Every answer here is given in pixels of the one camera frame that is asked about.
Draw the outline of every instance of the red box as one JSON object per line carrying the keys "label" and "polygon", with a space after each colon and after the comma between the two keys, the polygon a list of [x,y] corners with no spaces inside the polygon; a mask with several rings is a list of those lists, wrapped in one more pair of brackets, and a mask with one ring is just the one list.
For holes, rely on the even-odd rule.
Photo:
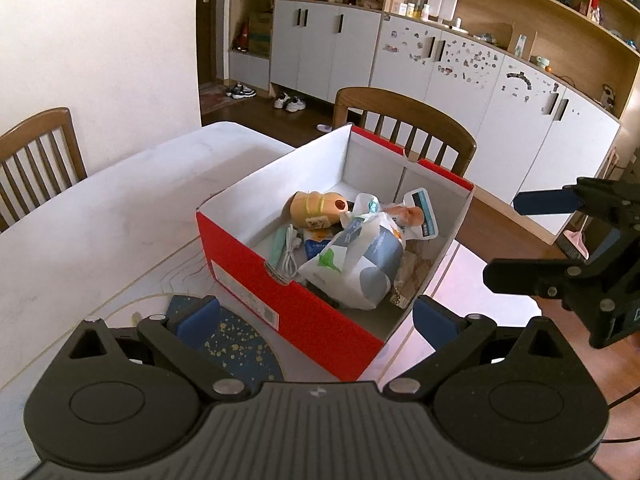
{"label": "red box", "polygon": [[462,224],[473,186],[426,160],[410,162],[401,148],[348,126],[284,155],[200,207],[196,216],[209,269],[283,338],[341,381],[357,380],[411,309],[335,310],[296,282],[283,285],[265,266],[270,240],[289,223],[290,200],[299,190],[336,190],[348,200],[368,192],[389,203],[417,187],[427,189],[440,231],[426,248],[433,265],[422,292]]}

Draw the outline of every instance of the brown door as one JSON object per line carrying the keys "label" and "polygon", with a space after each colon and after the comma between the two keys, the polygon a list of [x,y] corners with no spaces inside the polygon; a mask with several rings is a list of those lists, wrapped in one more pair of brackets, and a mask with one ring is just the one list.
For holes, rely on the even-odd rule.
{"label": "brown door", "polygon": [[198,85],[204,85],[216,78],[215,9],[216,0],[196,1]]}

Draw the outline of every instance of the blue placemat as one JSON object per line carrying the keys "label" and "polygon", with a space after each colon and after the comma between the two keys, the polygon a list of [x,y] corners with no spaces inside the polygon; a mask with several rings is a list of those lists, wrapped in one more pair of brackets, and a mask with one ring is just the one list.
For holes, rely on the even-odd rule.
{"label": "blue placemat", "polygon": [[[167,317],[199,299],[174,295],[166,311]],[[253,392],[265,381],[284,380],[280,364],[264,338],[244,319],[224,307],[220,313],[220,326],[212,327],[211,336],[198,351],[247,384]]]}

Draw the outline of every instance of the logo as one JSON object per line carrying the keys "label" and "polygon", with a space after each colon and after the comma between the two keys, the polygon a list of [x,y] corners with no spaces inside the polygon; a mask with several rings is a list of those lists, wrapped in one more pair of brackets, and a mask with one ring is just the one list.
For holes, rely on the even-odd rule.
{"label": "logo", "polygon": [[324,397],[328,392],[322,386],[318,386],[315,390],[309,390],[309,393],[316,399],[319,399],[320,397]]}

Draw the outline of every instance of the white cable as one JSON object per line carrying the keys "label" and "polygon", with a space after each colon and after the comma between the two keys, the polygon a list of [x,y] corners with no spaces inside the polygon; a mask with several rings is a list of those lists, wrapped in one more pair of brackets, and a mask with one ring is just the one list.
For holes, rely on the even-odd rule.
{"label": "white cable", "polygon": [[292,280],[298,273],[298,264],[296,263],[293,251],[300,247],[301,243],[302,240],[298,238],[298,232],[295,227],[289,224],[289,227],[287,227],[287,240],[284,247],[284,256],[282,257],[282,276],[284,278]]}

